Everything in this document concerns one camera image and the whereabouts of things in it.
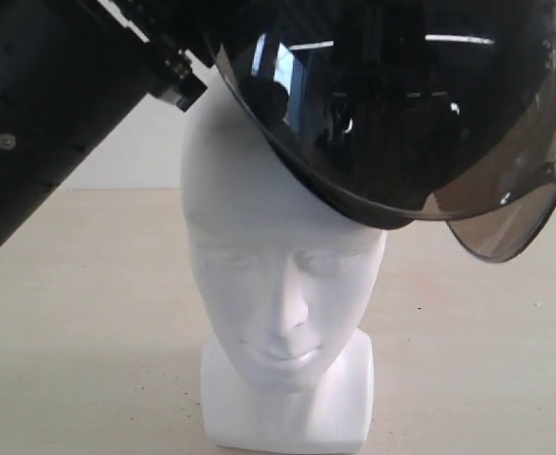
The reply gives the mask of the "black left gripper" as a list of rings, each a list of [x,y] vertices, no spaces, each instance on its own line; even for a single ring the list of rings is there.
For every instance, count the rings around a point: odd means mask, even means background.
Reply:
[[[89,1],[87,8],[117,52],[117,74],[132,72],[145,93],[183,113],[205,94],[193,62],[214,61],[189,1]]]

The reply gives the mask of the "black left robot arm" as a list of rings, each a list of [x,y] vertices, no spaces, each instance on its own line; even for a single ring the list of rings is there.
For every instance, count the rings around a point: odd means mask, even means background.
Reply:
[[[0,247],[147,96],[185,111],[212,60],[189,1],[0,1]]]

